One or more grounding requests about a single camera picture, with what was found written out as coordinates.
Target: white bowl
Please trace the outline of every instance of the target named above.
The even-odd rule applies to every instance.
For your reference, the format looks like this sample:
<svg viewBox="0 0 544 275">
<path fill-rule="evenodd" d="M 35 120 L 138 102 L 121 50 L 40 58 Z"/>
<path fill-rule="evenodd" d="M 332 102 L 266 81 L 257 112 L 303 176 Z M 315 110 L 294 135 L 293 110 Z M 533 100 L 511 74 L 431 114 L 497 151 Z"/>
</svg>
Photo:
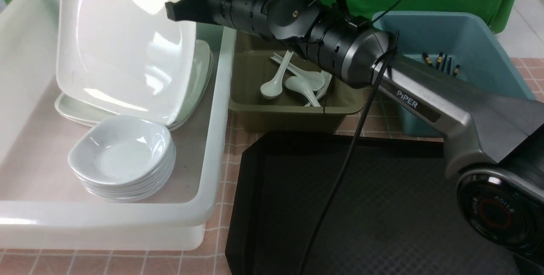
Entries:
<svg viewBox="0 0 544 275">
<path fill-rule="evenodd" d="M 147 174 L 143 178 L 139 179 L 134 183 L 123 184 L 123 185 L 104 185 L 104 184 L 95 184 L 93 182 L 87 182 L 84 179 L 80 179 L 83 186 L 87 189 L 93 190 L 96 193 L 109 194 L 113 196 L 120 196 L 123 193 L 134 193 L 134 192 L 144 192 L 153 184 L 156 184 L 157 181 L 162 180 L 162 178 L 167 174 L 168 168 L 175 164 L 176 161 L 176 148 L 174 145 L 170 145 L 170 148 L 167 151 L 167 155 L 164 157 L 161 164 L 153 170 L 150 174 Z"/>
<path fill-rule="evenodd" d="M 103 120 L 72 148 L 68 163 L 78 178 L 94 184 L 128 184 L 153 172 L 172 138 L 160 124 L 134 116 Z"/>
</svg>

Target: white square plate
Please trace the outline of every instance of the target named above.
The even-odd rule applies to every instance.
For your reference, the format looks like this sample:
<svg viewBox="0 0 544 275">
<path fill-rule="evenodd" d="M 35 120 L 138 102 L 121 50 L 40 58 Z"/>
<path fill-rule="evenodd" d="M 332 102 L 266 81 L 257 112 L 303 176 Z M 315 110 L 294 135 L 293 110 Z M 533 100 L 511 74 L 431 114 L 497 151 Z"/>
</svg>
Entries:
<svg viewBox="0 0 544 275">
<path fill-rule="evenodd" d="M 167 18 L 177 0 L 60 0 L 57 82 L 103 110 L 169 125 L 183 105 L 196 23 Z"/>
</svg>

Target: tiled floor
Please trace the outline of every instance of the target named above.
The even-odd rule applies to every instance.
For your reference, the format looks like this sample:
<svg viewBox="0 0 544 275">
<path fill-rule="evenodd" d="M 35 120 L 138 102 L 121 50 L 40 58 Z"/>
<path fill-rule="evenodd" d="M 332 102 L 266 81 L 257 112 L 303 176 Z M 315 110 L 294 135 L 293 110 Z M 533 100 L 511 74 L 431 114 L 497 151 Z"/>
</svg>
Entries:
<svg viewBox="0 0 544 275">
<path fill-rule="evenodd" d="M 513 62 L 536 97 L 544 101 L 544 60 L 513 58 Z M 358 115 L 348 116 L 338 134 L 353 134 L 358 119 Z M 225 244 L 241 154 L 260 134 L 245 132 L 233 113 L 229 115 L 227 127 L 217 206 L 198 249 L 191 252 L 0 250 L 0 275 L 229 275 Z M 400 132 L 393 103 L 385 98 L 373 103 L 363 136 L 408 138 Z"/>
</svg>

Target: black rubber mat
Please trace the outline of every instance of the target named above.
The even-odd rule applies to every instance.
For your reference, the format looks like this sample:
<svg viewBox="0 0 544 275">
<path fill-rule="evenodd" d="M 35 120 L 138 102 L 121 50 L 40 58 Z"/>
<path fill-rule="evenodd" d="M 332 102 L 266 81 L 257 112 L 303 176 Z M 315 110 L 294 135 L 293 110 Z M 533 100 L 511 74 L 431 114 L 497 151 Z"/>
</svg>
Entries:
<svg viewBox="0 0 544 275">
<path fill-rule="evenodd" d="M 226 248 L 233 275 L 298 274 L 349 143 L 269 133 L 244 153 Z M 465 223 L 443 169 L 441 143 L 361 140 L 305 275 L 540 274 Z"/>
</svg>

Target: pink tile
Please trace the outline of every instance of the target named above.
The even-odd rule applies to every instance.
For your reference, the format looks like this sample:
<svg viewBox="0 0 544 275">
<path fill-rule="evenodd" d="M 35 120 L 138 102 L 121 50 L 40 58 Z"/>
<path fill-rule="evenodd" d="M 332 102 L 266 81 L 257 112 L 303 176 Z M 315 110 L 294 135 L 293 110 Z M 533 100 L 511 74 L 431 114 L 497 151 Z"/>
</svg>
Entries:
<svg viewBox="0 0 544 275">
<path fill-rule="evenodd" d="M 220 216 L 221 216 L 221 205 L 218 204 L 215 206 L 215 211 L 213 212 L 212 217 L 206 222 L 206 229 L 219 227 Z"/>
<path fill-rule="evenodd" d="M 215 263 L 215 275 L 232 275 L 225 255 L 217 256 L 217 262 Z"/>
<path fill-rule="evenodd" d="M 0 263 L 2 275 L 27 275 L 32 270 L 36 256 L 20 256 L 4 254 Z"/>
<path fill-rule="evenodd" d="M 32 275 L 64 275 L 72 263 L 71 256 L 40 256 Z"/>
<path fill-rule="evenodd" d="M 215 259 L 183 258 L 179 275 L 212 275 Z"/>
<path fill-rule="evenodd" d="M 527 68 L 517 68 L 523 79 L 533 79 Z"/>
<path fill-rule="evenodd" d="M 254 138 L 254 134 L 247 133 L 244 130 L 235 130 L 232 134 L 232 145 L 249 145 L 252 143 L 252 137 Z"/>
<path fill-rule="evenodd" d="M 181 256 L 181 250 L 150 250 L 147 253 L 147 255 L 148 256 Z"/>
<path fill-rule="evenodd" d="M 240 172 L 240 164 L 239 163 L 236 163 L 236 164 L 229 163 L 229 166 L 227 167 L 226 181 L 237 182 L 239 172 Z"/>
<path fill-rule="evenodd" d="M 140 274 L 144 258 L 111 257 L 107 275 L 131 275 Z"/>
<path fill-rule="evenodd" d="M 232 115 L 232 120 L 233 120 L 232 125 L 233 125 L 234 128 L 242 129 L 244 127 L 244 125 L 242 124 L 242 120 L 241 120 L 239 115 L 233 114 Z"/>
<path fill-rule="evenodd" d="M 338 134 L 340 136 L 353 137 L 353 135 L 355 134 L 355 131 L 336 131 L 336 134 Z"/>
<path fill-rule="evenodd" d="M 227 246 L 227 236 L 229 236 L 229 229 L 219 229 L 219 240 L 217 242 L 218 254 L 225 254 L 225 247 Z"/>
<path fill-rule="evenodd" d="M 234 123 L 234 116 L 235 113 L 232 111 L 229 111 L 229 115 L 227 116 L 227 128 L 231 127 Z"/>
<path fill-rule="evenodd" d="M 248 147 L 248 145 L 231 145 L 229 162 L 239 163 L 242 153 L 246 151 Z"/>
<path fill-rule="evenodd" d="M 540 87 L 540 91 L 544 91 L 544 80 L 537 79 L 535 82 L 538 85 L 538 87 Z"/>
<path fill-rule="evenodd" d="M 107 262 L 106 256 L 76 256 L 70 275 L 103 275 Z"/>
<path fill-rule="evenodd" d="M 189 250 L 184 252 L 183 255 L 187 256 L 211 256 L 215 255 L 215 248 L 217 245 L 217 233 L 218 230 L 208 230 L 204 233 L 204 240 L 202 244 L 195 250 Z"/>
<path fill-rule="evenodd" d="M 93 250 L 93 249 L 78 249 L 76 255 L 109 255 L 111 250 Z"/>
<path fill-rule="evenodd" d="M 19 249 L 19 248 L 8 248 L 6 252 L 12 254 L 37 254 L 40 252 L 39 249 Z"/>
<path fill-rule="evenodd" d="M 363 125 L 363 131 L 387 132 L 387 122 L 383 116 L 368 116 Z"/>
<path fill-rule="evenodd" d="M 223 203 L 233 204 L 235 202 L 236 184 L 229 182 L 225 183 L 225 195 L 223 196 Z"/>
<path fill-rule="evenodd" d="M 223 202 L 223 191 L 225 190 L 224 185 L 224 182 L 219 184 L 219 190 L 217 191 L 217 196 L 215 197 L 216 204 L 221 204 Z"/>
<path fill-rule="evenodd" d="M 529 72 L 535 79 L 544 79 L 544 68 L 530 68 Z"/>
<path fill-rule="evenodd" d="M 421 141 L 443 142 L 444 138 L 420 138 Z"/>
<path fill-rule="evenodd" d="M 231 134 L 232 134 L 231 129 L 227 128 L 227 130 L 225 131 L 225 143 L 231 143 Z"/>
<path fill-rule="evenodd" d="M 402 132 L 400 118 L 398 118 L 397 116 L 388 116 L 386 120 L 389 126 L 389 132 Z"/>
<path fill-rule="evenodd" d="M 544 67 L 544 62 L 540 58 L 522 58 L 523 64 L 527 68 L 542 68 Z"/>
<path fill-rule="evenodd" d="M 370 110 L 368 111 L 368 115 L 369 116 L 384 116 L 381 103 L 373 102 Z"/>
<path fill-rule="evenodd" d="M 56 255 L 56 254 L 63 254 L 63 255 L 70 255 L 74 254 L 75 250 L 73 249 L 43 249 L 41 250 L 42 255 Z"/>
<path fill-rule="evenodd" d="M 536 84 L 535 81 L 527 79 L 525 80 L 525 83 L 527 83 L 532 92 L 540 92 L 540 87 Z"/>
<path fill-rule="evenodd" d="M 544 102 L 544 93 L 535 92 L 534 95 L 535 95 L 537 101 Z"/>
<path fill-rule="evenodd" d="M 152 258 L 145 261 L 142 275 L 177 275 L 179 258 Z"/>
<path fill-rule="evenodd" d="M 223 205 L 223 211 L 221 214 L 221 221 L 219 225 L 221 227 L 229 227 L 231 224 L 232 205 Z"/>
<path fill-rule="evenodd" d="M 225 181 L 227 179 L 227 168 L 229 166 L 229 163 L 223 162 L 221 164 L 221 181 Z"/>
<path fill-rule="evenodd" d="M 114 250 L 112 255 L 145 256 L 144 250 Z"/>
<path fill-rule="evenodd" d="M 357 128 L 357 123 L 359 122 L 359 117 L 357 116 L 346 116 L 338 131 L 355 131 Z"/>
<path fill-rule="evenodd" d="M 389 138 L 388 132 L 365 132 L 365 137 L 369 138 Z"/>
<path fill-rule="evenodd" d="M 516 66 L 516 67 L 523 67 L 525 66 L 523 64 L 523 62 L 521 61 L 521 59 L 519 58 L 511 58 L 512 62 L 513 62 L 513 65 Z"/>
<path fill-rule="evenodd" d="M 398 116 L 397 107 L 393 103 L 382 103 L 385 116 Z"/>
<path fill-rule="evenodd" d="M 404 139 L 404 140 L 417 140 L 417 137 L 410 137 L 403 133 L 391 133 L 393 139 Z"/>
</svg>

